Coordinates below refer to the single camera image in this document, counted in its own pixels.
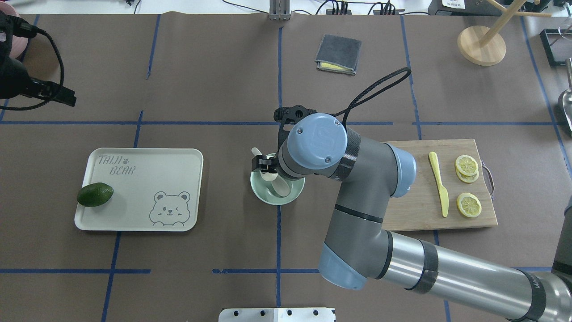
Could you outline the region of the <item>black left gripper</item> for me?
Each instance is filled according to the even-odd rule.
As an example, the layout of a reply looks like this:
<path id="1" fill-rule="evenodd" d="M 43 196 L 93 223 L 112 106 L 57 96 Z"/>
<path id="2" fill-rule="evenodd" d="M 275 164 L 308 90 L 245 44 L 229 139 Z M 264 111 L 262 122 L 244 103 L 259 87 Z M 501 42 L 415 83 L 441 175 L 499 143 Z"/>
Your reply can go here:
<path id="1" fill-rule="evenodd" d="M 0 34 L 0 98 L 10 99 L 23 95 L 41 99 L 42 102 L 35 104 L 36 107 L 44 106 L 52 101 L 71 107 L 75 106 L 77 98 L 74 91 L 63 85 L 65 79 L 63 59 L 55 41 L 45 30 L 29 24 L 21 17 L 1 13 Z M 34 38 L 37 34 L 44 35 L 55 51 L 60 69 L 58 83 L 30 77 L 23 63 L 9 56 L 12 51 L 13 37 Z"/>

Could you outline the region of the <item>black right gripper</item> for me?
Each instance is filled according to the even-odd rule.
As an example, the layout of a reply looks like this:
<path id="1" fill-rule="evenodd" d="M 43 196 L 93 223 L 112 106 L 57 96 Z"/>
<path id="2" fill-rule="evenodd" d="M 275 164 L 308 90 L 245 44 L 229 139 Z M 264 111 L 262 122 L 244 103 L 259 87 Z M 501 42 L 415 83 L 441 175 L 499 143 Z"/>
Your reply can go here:
<path id="1" fill-rule="evenodd" d="M 295 105 L 293 107 L 279 107 L 274 111 L 273 118 L 279 123 L 277 152 L 279 151 L 282 143 L 287 139 L 289 132 L 284 129 L 284 126 L 300 122 L 303 118 L 311 114 L 315 114 L 315 109 L 307 109 L 302 105 Z M 251 162 L 252 172 L 262 172 L 277 174 L 278 160 L 277 157 L 253 157 Z"/>

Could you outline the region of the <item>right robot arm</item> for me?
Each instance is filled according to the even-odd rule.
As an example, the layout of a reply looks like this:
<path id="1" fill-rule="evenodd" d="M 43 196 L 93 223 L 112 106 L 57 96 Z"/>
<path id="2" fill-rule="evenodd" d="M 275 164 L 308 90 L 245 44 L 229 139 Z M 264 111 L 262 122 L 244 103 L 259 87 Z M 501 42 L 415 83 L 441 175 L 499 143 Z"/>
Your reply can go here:
<path id="1" fill-rule="evenodd" d="M 571 320 L 570 206 L 550 272 L 504 267 L 382 227 L 390 198 L 405 195 L 416 178 L 410 153 L 301 105 L 277 108 L 274 120 L 280 124 L 277 153 L 255 156 L 254 173 L 341 182 L 318 268 L 327 281 L 360 290 L 368 279 L 385 279 L 511 322 Z"/>

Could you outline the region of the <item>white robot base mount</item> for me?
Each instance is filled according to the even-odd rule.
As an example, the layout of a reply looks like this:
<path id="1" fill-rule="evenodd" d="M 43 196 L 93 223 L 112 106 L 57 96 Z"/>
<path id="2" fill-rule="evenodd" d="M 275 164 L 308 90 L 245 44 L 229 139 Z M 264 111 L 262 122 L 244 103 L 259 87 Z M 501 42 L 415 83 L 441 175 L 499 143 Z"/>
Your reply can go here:
<path id="1" fill-rule="evenodd" d="M 334 308 L 228 308 L 223 309 L 219 322 L 335 322 Z"/>

